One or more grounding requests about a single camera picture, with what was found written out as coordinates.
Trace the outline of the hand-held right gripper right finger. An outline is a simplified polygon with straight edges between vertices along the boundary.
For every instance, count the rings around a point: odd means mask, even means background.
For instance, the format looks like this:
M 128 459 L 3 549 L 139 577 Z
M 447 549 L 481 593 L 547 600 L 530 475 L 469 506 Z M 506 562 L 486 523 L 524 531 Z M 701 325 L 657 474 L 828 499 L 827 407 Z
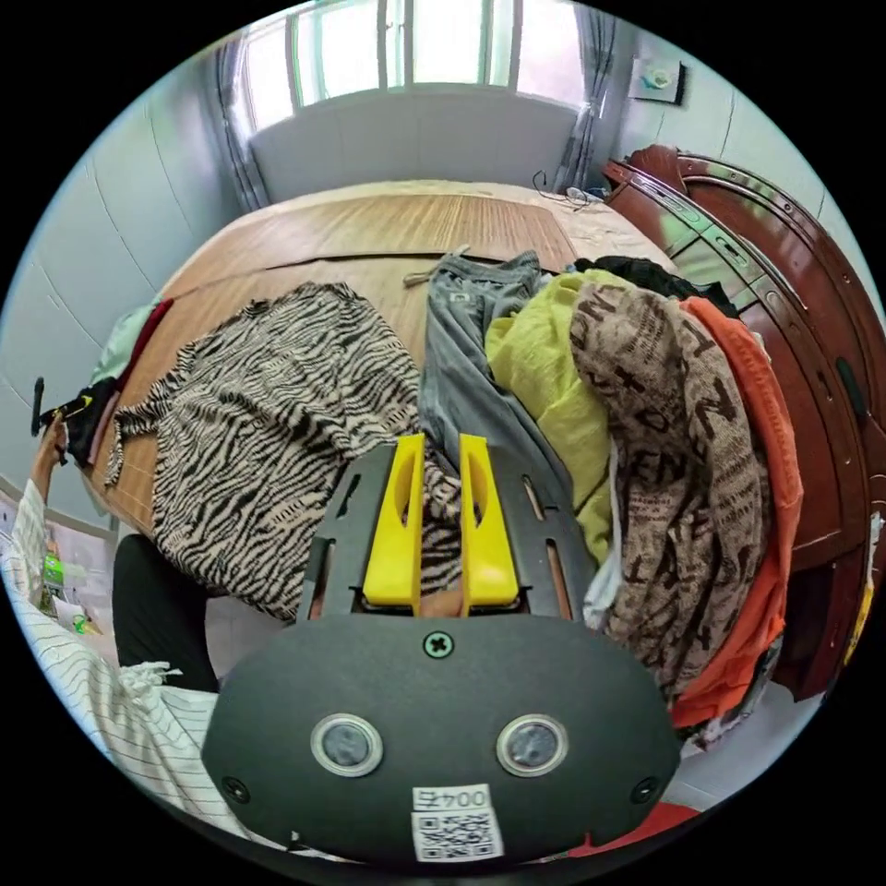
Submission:
M 484 437 L 460 435 L 461 613 L 516 603 L 519 583 Z

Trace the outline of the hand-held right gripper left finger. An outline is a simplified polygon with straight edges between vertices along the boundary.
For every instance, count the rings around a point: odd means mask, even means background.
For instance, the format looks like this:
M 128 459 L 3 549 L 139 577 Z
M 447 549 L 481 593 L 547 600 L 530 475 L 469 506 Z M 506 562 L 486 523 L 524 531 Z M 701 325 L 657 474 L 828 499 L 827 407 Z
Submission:
M 419 613 L 424 471 L 425 436 L 400 437 L 383 486 L 363 584 L 364 599 L 372 607 Z

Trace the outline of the person's left hand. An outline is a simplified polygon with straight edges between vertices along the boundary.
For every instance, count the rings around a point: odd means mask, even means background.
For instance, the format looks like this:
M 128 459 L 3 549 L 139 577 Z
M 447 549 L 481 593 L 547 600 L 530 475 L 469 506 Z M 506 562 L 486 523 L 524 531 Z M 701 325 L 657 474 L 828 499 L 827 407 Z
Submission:
M 54 469 L 61 463 L 67 449 L 65 422 L 55 417 L 45 429 L 30 471 L 30 481 L 46 500 Z

